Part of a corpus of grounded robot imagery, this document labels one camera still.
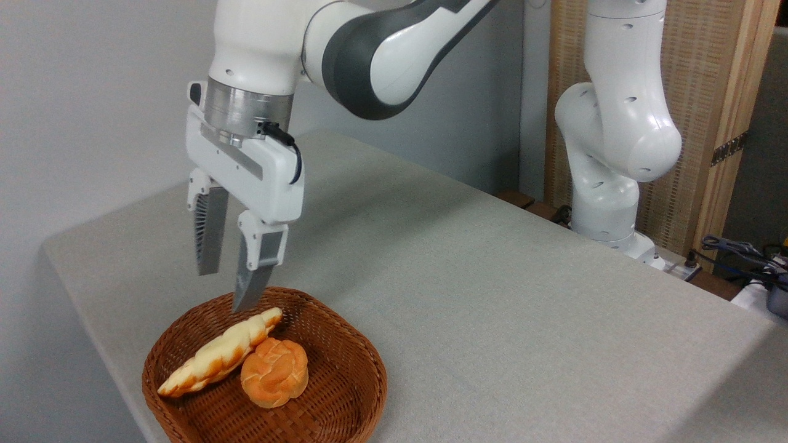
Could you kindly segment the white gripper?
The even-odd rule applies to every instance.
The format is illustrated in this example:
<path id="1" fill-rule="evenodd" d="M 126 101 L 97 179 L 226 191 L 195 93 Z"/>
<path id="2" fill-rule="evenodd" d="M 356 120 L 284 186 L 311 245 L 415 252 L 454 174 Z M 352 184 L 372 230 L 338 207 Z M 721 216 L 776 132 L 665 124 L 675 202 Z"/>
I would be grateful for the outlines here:
<path id="1" fill-rule="evenodd" d="M 288 225 L 302 213 L 304 162 L 287 133 L 293 97 L 247 92 L 214 79 L 188 85 L 186 147 L 197 166 L 188 181 L 198 275 L 217 274 L 229 194 L 248 210 L 233 312 L 258 305 L 282 264 Z"/>

